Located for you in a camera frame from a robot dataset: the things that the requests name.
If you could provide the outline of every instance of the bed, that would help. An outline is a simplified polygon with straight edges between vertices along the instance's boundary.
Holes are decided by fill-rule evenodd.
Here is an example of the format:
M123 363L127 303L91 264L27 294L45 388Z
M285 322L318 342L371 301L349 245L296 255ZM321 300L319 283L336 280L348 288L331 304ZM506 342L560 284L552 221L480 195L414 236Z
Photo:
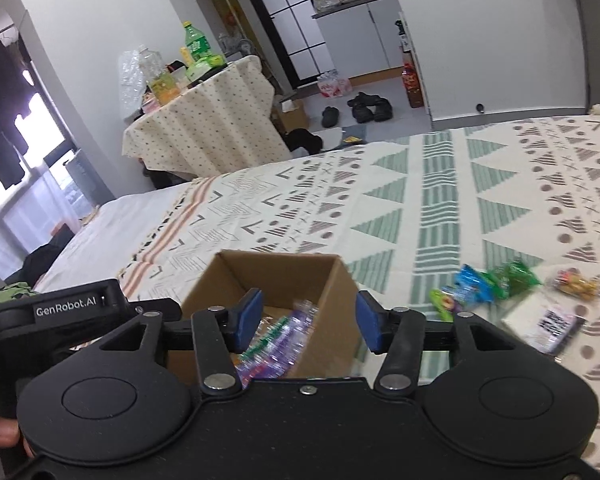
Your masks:
M541 278L565 266L600 277L600 114L376 142L125 197L101 209L37 290L117 277L132 300L182 301L225 248L340 254L386 308L432 318L429 290L464 263L518 256ZM600 402L600 301L576 312L588 323L562 363ZM445 367L430 352L423 380ZM600 422L585 458L600 471Z

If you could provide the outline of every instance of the patterned bedspread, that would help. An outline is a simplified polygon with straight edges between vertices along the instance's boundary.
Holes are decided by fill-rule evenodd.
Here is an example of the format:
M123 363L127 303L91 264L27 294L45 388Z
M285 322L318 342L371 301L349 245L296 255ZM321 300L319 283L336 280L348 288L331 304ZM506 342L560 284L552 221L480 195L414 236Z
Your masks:
M600 116L464 128L196 181L120 272L129 298L183 300L221 249L340 254L387 308L435 311L461 264L520 256L600 277ZM600 301L562 363L600 402ZM491 320L497 309L485 313ZM426 378L445 369L430 352ZM586 459L600 471L600 422Z

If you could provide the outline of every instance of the fingernail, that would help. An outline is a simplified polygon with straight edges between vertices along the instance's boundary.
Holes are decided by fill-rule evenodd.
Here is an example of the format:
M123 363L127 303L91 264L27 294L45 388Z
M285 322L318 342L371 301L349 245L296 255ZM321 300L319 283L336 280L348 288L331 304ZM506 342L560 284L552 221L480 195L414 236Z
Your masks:
M0 436L14 436L18 433L18 421L0 418Z

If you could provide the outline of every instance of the kitchen countertop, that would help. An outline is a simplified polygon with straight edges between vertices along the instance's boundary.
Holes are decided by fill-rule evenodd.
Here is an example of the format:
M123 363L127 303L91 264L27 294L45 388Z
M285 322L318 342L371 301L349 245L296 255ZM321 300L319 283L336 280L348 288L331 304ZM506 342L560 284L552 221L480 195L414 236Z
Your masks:
M334 12L338 12L339 10L350 9L351 7L355 7L355 6L362 5L362 4L368 4L368 3L371 3L371 2L374 2L374 1L376 1L376 0L358 0L356 2L351 2L351 3L348 3L348 4L343 4L343 5L340 5L340 6L337 6L337 7L333 7L333 9L325 10L323 12L318 12L317 14L314 14L312 16L312 18L314 20L317 20L318 18L321 18L323 16L327 16L328 14L333 14Z

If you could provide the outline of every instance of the green soda bottle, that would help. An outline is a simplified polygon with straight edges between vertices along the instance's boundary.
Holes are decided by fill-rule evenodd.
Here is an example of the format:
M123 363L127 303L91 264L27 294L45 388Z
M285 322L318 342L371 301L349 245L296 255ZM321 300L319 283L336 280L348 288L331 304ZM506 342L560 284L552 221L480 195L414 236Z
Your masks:
M187 45L193 61L198 62L203 57L209 56L211 47L202 31L197 30L191 25L191 22L184 22L183 25L185 30L184 44Z

